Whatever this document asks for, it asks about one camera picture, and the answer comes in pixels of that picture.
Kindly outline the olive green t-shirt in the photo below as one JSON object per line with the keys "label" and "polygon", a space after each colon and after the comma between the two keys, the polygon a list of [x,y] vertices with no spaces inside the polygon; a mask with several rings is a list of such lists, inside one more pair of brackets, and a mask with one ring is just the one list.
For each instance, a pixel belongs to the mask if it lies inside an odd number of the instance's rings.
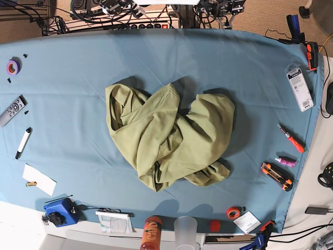
{"label": "olive green t-shirt", "polygon": [[124,84],[105,89],[109,134],[140,181],[155,192],[179,179],[204,187],[229,176],[220,163],[233,130],[235,106],[223,94],[198,94],[188,113],[168,84],[152,96]]}

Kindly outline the translucent plastic cup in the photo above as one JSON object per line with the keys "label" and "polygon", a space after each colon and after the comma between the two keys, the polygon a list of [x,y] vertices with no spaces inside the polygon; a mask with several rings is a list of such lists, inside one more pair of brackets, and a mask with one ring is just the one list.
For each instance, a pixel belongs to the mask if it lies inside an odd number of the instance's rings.
{"label": "translucent plastic cup", "polygon": [[182,216],[174,221],[175,248],[196,249],[197,220],[190,216]]}

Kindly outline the orange tape roll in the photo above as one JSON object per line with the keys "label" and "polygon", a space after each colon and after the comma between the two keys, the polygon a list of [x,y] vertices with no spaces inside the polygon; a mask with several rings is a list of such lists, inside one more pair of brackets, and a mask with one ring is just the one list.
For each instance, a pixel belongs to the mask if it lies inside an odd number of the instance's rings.
{"label": "orange tape roll", "polygon": [[226,216],[230,220],[235,220],[240,217],[242,212],[242,207],[233,206],[227,209]]}

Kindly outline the white power strip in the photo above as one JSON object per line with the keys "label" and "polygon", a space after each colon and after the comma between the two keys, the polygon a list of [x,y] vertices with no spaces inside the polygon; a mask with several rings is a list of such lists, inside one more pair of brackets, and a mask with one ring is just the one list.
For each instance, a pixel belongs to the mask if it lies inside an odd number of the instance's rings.
{"label": "white power strip", "polygon": [[66,30],[69,33],[75,33],[97,30],[179,29],[182,27],[179,19],[169,16],[166,11],[148,11],[140,18],[135,18],[133,14],[130,14],[119,20],[109,16],[100,16],[92,20],[104,23],[88,23],[79,19],[66,21]]}

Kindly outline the orange drink bottle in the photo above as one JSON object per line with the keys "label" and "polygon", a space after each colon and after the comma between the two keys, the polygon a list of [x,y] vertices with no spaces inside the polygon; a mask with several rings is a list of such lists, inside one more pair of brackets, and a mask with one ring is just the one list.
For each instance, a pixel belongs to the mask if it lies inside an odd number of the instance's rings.
{"label": "orange drink bottle", "polygon": [[161,242],[162,221],[158,216],[146,219],[140,250],[159,250]]}

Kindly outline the small red block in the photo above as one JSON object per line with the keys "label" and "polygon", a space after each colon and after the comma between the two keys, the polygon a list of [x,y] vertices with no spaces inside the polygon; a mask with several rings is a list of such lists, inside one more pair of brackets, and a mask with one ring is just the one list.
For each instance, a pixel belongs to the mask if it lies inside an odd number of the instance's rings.
{"label": "small red block", "polygon": [[210,221],[210,231],[211,232],[219,232],[220,229],[221,229],[221,222],[219,220]]}

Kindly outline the purple glue tube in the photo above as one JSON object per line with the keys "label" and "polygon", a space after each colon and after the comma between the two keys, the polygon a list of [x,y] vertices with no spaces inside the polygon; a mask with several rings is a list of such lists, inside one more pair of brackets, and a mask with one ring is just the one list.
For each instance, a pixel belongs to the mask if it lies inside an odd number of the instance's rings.
{"label": "purple glue tube", "polygon": [[286,157],[277,157],[275,160],[285,166],[293,168],[296,165],[296,161],[287,159]]}

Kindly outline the white square card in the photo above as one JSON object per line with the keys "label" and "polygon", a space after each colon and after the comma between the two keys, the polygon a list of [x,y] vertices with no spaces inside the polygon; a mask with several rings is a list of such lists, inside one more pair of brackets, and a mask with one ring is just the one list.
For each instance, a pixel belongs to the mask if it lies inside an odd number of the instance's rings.
{"label": "white square card", "polygon": [[248,211],[241,215],[239,218],[234,220],[234,224],[245,234],[250,233],[258,226],[261,222],[253,215],[252,212]]}

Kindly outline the white paper sheet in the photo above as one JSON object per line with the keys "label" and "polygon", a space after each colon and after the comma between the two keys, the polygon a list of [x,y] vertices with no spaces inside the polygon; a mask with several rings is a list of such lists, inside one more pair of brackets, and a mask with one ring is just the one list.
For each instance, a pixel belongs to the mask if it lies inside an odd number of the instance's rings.
{"label": "white paper sheet", "polygon": [[25,164],[22,177],[27,182],[37,182],[35,187],[39,188],[49,196],[53,195],[57,182],[32,166]]}

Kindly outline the white black marker pen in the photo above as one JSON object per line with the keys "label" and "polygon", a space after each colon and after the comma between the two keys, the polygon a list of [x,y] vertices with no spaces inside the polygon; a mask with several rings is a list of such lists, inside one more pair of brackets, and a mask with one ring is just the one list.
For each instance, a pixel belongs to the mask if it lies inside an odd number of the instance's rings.
{"label": "white black marker pen", "polygon": [[28,139],[30,137],[31,132],[32,132],[32,128],[31,127],[27,128],[25,130],[25,132],[23,134],[23,137],[22,137],[22,139],[20,141],[20,144],[18,146],[16,155],[15,155],[15,159],[19,159],[20,158],[20,156],[21,156],[21,154],[22,154],[22,152],[24,150],[24,147],[25,147],[25,145],[26,145],[26,143],[27,143],[27,141],[28,141]]}

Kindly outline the small yellow battery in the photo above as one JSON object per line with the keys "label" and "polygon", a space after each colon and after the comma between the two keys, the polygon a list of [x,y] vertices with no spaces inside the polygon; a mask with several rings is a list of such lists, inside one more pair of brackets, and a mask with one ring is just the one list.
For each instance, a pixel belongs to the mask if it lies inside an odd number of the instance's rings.
{"label": "small yellow battery", "polygon": [[26,186],[36,186],[37,182],[27,182]]}

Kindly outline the blue orange bar clamp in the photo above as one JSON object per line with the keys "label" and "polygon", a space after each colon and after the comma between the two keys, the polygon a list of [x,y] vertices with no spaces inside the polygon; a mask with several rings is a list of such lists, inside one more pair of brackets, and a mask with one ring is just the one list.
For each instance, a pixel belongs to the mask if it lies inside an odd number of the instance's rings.
{"label": "blue orange bar clamp", "polygon": [[253,243],[241,247],[240,250],[252,250],[252,249],[264,250],[264,249],[266,249],[267,243],[272,234],[274,225],[275,225],[275,221],[271,220],[271,221],[267,222],[260,229],[260,233],[254,238]]}

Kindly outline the orange black clamp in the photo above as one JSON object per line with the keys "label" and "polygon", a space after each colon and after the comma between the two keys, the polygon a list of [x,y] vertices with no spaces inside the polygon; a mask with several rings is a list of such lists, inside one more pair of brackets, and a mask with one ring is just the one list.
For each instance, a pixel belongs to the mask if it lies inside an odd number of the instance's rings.
{"label": "orange black clamp", "polygon": [[308,42],[306,49],[309,70],[316,72],[318,67],[318,44],[316,42]]}

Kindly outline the black power adapter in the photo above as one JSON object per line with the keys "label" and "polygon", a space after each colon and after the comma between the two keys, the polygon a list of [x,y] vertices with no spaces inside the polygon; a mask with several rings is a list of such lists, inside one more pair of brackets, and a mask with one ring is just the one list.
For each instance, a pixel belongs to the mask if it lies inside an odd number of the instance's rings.
{"label": "black power adapter", "polygon": [[309,206],[305,210],[305,214],[309,215],[326,215],[330,212],[330,209],[327,207],[315,207],[315,206]]}

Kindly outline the red handled screwdriver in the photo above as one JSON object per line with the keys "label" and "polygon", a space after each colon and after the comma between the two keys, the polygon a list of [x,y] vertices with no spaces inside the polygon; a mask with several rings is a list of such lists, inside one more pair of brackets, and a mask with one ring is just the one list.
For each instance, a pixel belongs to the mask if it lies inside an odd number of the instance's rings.
{"label": "red handled screwdriver", "polygon": [[282,125],[279,123],[278,127],[280,128],[280,130],[284,133],[284,135],[287,137],[287,139],[293,144],[293,146],[295,147],[295,149],[300,152],[300,153],[304,153],[305,149],[303,147],[303,145],[301,145],[289,132],[287,132]]}

